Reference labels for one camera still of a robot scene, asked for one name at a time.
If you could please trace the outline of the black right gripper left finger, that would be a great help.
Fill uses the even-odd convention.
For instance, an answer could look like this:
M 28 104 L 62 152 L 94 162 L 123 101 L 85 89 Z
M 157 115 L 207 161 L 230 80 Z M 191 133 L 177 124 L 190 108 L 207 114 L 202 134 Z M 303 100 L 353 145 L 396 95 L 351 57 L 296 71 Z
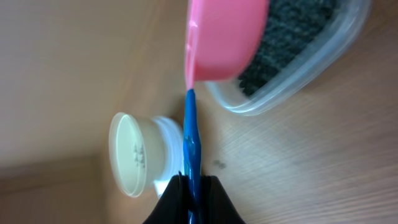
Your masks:
M 143 224 L 187 224 L 188 209 L 188 177 L 175 175 Z

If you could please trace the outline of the pink scoop with blue handle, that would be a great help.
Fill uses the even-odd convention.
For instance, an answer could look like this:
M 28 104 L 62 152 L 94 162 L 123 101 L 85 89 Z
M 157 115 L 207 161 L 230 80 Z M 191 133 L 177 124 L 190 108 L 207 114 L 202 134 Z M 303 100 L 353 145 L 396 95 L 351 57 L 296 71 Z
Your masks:
M 261 42 L 268 0 L 190 0 L 185 41 L 183 159 L 194 208 L 189 223 L 201 223 L 201 139 L 195 83 L 236 78 Z

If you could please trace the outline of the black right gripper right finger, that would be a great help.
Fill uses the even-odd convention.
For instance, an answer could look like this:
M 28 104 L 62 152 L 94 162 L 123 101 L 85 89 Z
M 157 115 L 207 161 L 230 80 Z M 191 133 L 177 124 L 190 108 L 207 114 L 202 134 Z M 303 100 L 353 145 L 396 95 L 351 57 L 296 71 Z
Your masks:
M 201 177 L 201 213 L 204 224 L 245 224 L 219 178 Z

